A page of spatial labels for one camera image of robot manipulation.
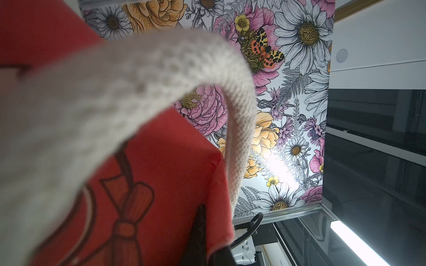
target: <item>floral panel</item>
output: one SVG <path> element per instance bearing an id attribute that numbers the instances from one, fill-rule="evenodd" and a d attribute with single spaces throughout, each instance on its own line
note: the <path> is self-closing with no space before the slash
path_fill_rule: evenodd
<path id="1" fill-rule="evenodd" d="M 84 10 L 102 38 L 199 28 L 221 35 L 253 73 L 256 128 L 234 218 L 322 198 L 335 0 L 153 0 Z M 221 88 L 199 86 L 174 103 L 224 153 Z"/>

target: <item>round wall fixture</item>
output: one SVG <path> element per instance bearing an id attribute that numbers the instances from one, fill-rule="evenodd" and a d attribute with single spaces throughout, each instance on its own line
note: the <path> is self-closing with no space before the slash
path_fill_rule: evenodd
<path id="1" fill-rule="evenodd" d="M 343 63 L 348 58 L 348 51 L 346 49 L 340 49 L 336 55 L 336 61 L 338 63 Z"/>

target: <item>wooden trim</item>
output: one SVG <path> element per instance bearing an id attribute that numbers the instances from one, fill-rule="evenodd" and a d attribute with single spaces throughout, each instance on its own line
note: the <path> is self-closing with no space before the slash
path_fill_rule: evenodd
<path id="1" fill-rule="evenodd" d="M 336 10 L 336 13 L 334 15 L 334 22 L 336 23 L 339 20 L 347 18 L 355 13 L 358 13 L 361 10 L 364 10 L 382 1 L 383 0 L 352 0 L 351 2 L 339 7 Z"/>

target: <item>fluorescent light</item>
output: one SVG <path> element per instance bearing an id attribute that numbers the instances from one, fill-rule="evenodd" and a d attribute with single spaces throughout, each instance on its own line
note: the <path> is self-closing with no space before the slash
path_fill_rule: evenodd
<path id="1" fill-rule="evenodd" d="M 341 221 L 331 222 L 330 227 L 367 266 L 389 266 L 381 256 Z"/>

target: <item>purple flower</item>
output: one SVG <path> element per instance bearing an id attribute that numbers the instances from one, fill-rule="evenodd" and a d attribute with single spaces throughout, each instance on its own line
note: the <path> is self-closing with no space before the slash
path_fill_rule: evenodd
<path id="1" fill-rule="evenodd" d="M 281 103 L 280 105 L 277 105 L 277 102 L 281 95 L 281 90 L 279 87 L 278 89 L 271 89 L 271 91 L 268 93 L 272 98 L 271 102 L 275 103 L 275 105 L 271 107 L 271 111 L 269 111 L 269 113 L 271 114 L 274 120 L 280 120 L 282 119 L 282 115 L 284 114 L 284 111 L 288 109 L 288 106 L 287 106 L 288 102 L 286 101 Z"/>
<path id="2" fill-rule="evenodd" d="M 272 98 L 271 101 L 277 101 L 279 99 L 280 94 L 281 94 L 281 89 L 279 87 L 278 87 L 278 89 L 273 88 L 268 93 Z"/>
<path id="3" fill-rule="evenodd" d="M 279 129 L 279 137 L 276 141 L 276 146 L 279 149 L 282 149 L 285 143 L 288 141 L 288 139 L 291 136 L 291 133 L 293 133 L 293 123 L 289 117 L 287 117 L 287 121 L 282 126 L 282 128 Z"/>
<path id="4" fill-rule="evenodd" d="M 225 98 L 213 85 L 199 86 L 176 101 L 175 108 L 204 136 L 218 131 L 228 120 Z"/>
<path id="5" fill-rule="evenodd" d="M 269 113 L 272 115 L 274 120 L 282 119 L 282 114 L 284 114 L 284 111 L 288 109 L 287 104 L 288 102 L 283 102 L 282 105 L 278 106 L 276 104 L 271 108 Z"/>
<path id="6" fill-rule="evenodd" d="M 322 186 L 308 188 L 303 196 L 300 197 L 305 203 L 319 202 L 322 200 Z"/>
<path id="7" fill-rule="evenodd" d="M 320 138 L 325 137 L 325 132 L 320 125 L 317 125 L 317 119 L 314 117 L 309 118 L 303 126 L 304 131 L 308 132 L 308 137 L 311 138 L 311 143 L 314 145 L 320 144 Z"/>

